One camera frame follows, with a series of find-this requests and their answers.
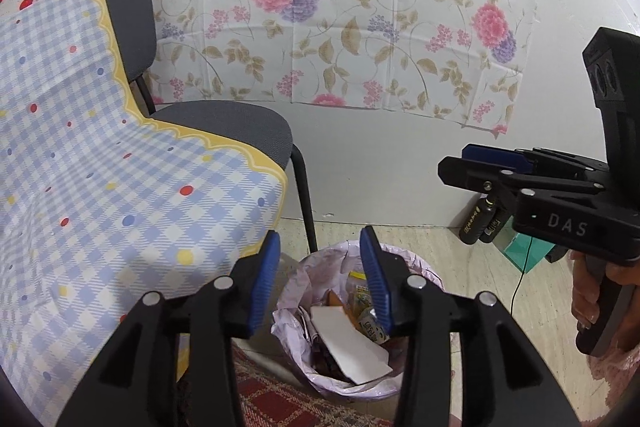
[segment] gray chair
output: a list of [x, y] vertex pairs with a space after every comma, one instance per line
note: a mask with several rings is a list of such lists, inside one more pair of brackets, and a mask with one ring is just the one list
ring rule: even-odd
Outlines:
[[142, 74], [156, 55], [151, 0], [106, 0], [124, 70], [155, 120], [210, 132], [255, 147], [284, 169], [291, 159], [309, 252], [318, 250], [305, 161], [287, 121], [274, 110], [232, 100], [177, 102], [157, 110]]

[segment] silver rivet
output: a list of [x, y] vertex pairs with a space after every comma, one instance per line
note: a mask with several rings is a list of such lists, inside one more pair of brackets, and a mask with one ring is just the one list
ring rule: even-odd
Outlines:
[[497, 301], [498, 299], [491, 292], [482, 292], [480, 294], [480, 302], [485, 306], [493, 306]]
[[160, 294], [158, 292], [149, 292], [142, 296], [142, 303], [145, 306], [155, 306], [158, 302], [160, 302]]
[[421, 290], [422, 288], [427, 286], [427, 279], [425, 279], [422, 275], [416, 275], [414, 273], [406, 278], [406, 283], [411, 286], [411, 288]]
[[223, 275], [222, 277], [218, 277], [213, 281], [213, 286], [216, 290], [228, 290], [231, 286], [234, 285], [234, 280], [231, 279], [228, 275]]

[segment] teal box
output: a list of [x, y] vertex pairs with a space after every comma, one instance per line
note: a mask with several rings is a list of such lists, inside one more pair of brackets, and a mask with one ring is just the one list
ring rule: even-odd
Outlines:
[[[532, 238], [530, 235], [516, 232], [511, 228], [511, 219], [495, 236], [494, 245], [524, 273], [528, 273], [536, 264], [542, 261], [545, 255], [555, 246], [553, 243], [542, 241], [542, 239]], [[527, 266], [524, 266], [527, 250], [529, 250], [529, 259], [527, 260]]]

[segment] floral fabric on wall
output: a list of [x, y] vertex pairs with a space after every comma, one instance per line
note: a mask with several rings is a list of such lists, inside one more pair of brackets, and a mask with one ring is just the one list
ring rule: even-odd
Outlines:
[[156, 102], [384, 108], [507, 131], [536, 0], [153, 0]]

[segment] black cable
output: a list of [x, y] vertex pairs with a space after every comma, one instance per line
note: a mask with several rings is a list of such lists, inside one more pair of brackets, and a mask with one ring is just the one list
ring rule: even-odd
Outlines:
[[518, 289], [522, 284], [522, 279], [524, 279], [524, 273], [527, 269], [527, 261], [529, 260], [529, 252], [531, 251], [531, 244], [533, 243], [533, 237], [529, 239], [529, 248], [527, 248], [527, 255], [524, 258], [524, 265], [522, 266], [522, 274], [520, 276], [520, 280], [518, 281], [518, 285], [516, 289], [513, 291], [513, 297], [511, 297], [511, 317], [513, 317], [513, 301], [516, 299], [516, 293], [518, 293]]

